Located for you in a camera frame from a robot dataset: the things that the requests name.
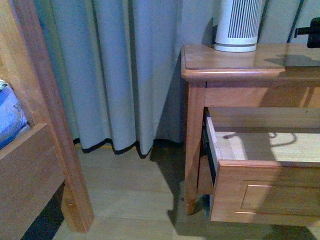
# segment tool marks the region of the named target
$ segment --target wooden bed frame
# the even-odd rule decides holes
[[[64,181],[64,218],[87,232],[94,214],[36,7],[2,0],[0,13],[0,78],[31,126],[0,150],[0,239],[20,239]]]

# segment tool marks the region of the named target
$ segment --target black object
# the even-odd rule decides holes
[[[316,17],[311,20],[310,27],[297,28],[294,33],[294,37],[297,35],[308,34],[307,47],[310,49],[320,48],[320,17]]]

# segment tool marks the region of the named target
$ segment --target open drawer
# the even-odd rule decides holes
[[[218,131],[205,121],[216,171],[211,221],[320,226],[320,133]]]

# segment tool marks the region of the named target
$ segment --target nightstand leg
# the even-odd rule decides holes
[[[185,196],[186,213],[195,210],[198,191],[198,172],[202,121],[206,98],[205,82],[189,82],[187,88],[187,119],[185,141]]]

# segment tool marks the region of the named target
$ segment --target nightstand top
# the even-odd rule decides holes
[[[320,82],[320,48],[293,43],[257,44],[256,51],[224,52],[188,44],[182,48],[181,73],[190,82],[250,78]]]

